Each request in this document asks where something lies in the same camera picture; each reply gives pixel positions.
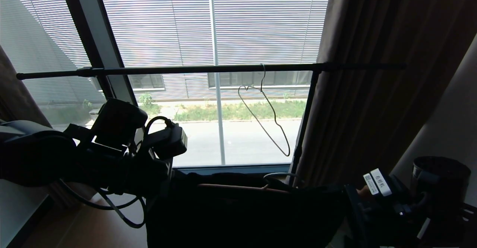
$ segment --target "wire hanger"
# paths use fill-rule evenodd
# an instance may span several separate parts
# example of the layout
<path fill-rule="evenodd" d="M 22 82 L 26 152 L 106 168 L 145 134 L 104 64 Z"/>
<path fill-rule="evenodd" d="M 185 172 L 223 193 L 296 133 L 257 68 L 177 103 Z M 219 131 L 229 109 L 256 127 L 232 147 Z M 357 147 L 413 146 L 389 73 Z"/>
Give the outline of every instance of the wire hanger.
<path fill-rule="evenodd" d="M 283 153 L 285 156 L 290 156 L 290 143 L 288 143 L 288 138 L 287 138 L 287 135 L 285 134 L 285 131 L 283 130 L 283 128 L 281 127 L 280 124 L 278 124 L 277 122 L 277 113 L 275 112 L 275 109 L 273 108 L 273 106 L 271 105 L 270 103 L 270 100 L 268 99 L 267 95 L 263 92 L 263 80 L 265 79 L 265 75 L 267 74 L 267 70 L 265 70 L 265 65 L 264 64 L 260 64 L 262 67 L 263 67 L 263 78 L 262 78 L 262 81 L 260 82 L 260 89 L 257 88 L 257 87 L 254 87 L 254 86 L 245 86 L 245 85 L 242 85 L 238 88 L 238 96 L 240 97 L 240 100 L 242 100 L 243 104 L 245 105 L 245 107 L 249 110 L 249 112 L 252 114 L 252 116 L 255 118 L 255 120 L 257 120 L 257 122 L 259 123 L 260 127 L 262 127 L 262 129 L 264 130 L 264 132 L 267 134 L 267 136 L 270 138 L 270 140 L 277 146 L 277 148 L 281 151 L 281 153 Z M 273 138 L 270 136 L 270 134 L 268 133 L 268 131 L 263 127 L 262 123 L 259 121 L 259 119 L 257 118 L 257 116 L 252 112 L 252 110 L 249 108 L 249 106 L 247 105 L 247 103 L 245 103 L 245 101 L 243 100 L 242 96 L 240 95 L 240 89 L 241 88 L 245 88 L 245 90 L 249 90 L 249 88 L 253 88 L 255 90 L 259 90 L 263 96 L 265 97 L 265 99 L 267 100 L 268 104 L 270 105 L 272 111 L 273 111 L 273 119 L 275 121 L 275 124 L 278 125 L 281 129 L 281 132 L 283 133 L 283 136 L 285 136 L 285 141 L 287 142 L 287 147 L 288 147 L 288 152 L 285 153 L 280 146 L 278 146 L 278 144 L 275 142 L 275 140 L 273 140 Z"/>

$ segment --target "road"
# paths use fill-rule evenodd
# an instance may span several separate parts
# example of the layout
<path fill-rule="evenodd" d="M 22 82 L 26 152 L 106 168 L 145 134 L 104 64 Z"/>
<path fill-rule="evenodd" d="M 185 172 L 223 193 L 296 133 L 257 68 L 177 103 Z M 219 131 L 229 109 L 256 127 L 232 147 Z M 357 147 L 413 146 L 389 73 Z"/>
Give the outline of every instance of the road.
<path fill-rule="evenodd" d="M 188 136 L 187 152 L 174 158 L 174 166 L 221 164 L 217 122 L 179 124 Z M 262 122 L 262 124 L 287 153 L 288 148 L 280 128 L 273 121 Z M 279 124 L 285 131 L 293 155 L 300 121 L 283 120 L 279 121 Z M 283 155 L 256 121 L 224 121 L 223 127 L 226 165 L 291 162 L 292 155 L 289 157 Z M 153 124 L 150 133 L 162 128 L 164 125 L 159 122 Z"/>

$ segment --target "wooden floor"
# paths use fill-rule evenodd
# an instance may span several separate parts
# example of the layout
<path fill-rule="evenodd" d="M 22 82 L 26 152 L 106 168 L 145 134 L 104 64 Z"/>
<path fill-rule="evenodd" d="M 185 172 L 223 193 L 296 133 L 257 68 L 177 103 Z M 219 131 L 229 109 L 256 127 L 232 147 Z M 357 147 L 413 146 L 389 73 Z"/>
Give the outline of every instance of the wooden floor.
<path fill-rule="evenodd" d="M 131 195 L 111 195 L 116 205 L 133 199 Z M 94 202 L 107 205 L 99 196 Z M 143 220 L 141 204 L 122 209 L 135 223 Z M 337 233 L 329 247 L 343 247 L 342 233 Z M 146 229 L 131 228 L 114 211 L 80 206 L 74 210 L 52 209 L 40 222 L 23 248 L 147 248 Z"/>

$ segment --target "curtain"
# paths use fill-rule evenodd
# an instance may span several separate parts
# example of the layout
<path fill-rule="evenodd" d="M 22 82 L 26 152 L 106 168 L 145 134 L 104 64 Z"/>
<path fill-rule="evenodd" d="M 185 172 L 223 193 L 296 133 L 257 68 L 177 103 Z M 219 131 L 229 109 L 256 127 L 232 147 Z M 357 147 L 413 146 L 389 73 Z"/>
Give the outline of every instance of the curtain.
<path fill-rule="evenodd" d="M 17 80 L 16 74 L 12 63 L 0 46 L 0 119 L 5 121 L 28 120 L 51 127 L 24 83 Z M 91 199 L 96 194 L 94 189 L 86 185 L 71 183 L 70 186 L 86 199 Z M 64 209 L 74 207 L 79 203 L 55 182 L 44 189 L 55 203 Z"/>
<path fill-rule="evenodd" d="M 363 185 L 364 173 L 392 170 L 470 46 L 476 6 L 477 0 L 329 0 L 318 63 L 407 68 L 320 74 L 297 165 L 304 185 Z"/>

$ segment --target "black cylinder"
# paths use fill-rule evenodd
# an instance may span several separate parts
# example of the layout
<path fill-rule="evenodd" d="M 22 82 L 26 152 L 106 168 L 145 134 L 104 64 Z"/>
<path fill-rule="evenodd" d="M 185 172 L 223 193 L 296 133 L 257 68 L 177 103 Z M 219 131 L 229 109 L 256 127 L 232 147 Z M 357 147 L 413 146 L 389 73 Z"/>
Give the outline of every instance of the black cylinder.
<path fill-rule="evenodd" d="M 470 169 L 445 157 L 419 157 L 414 160 L 411 193 L 431 194 L 430 216 L 458 216 L 469 185 Z"/>

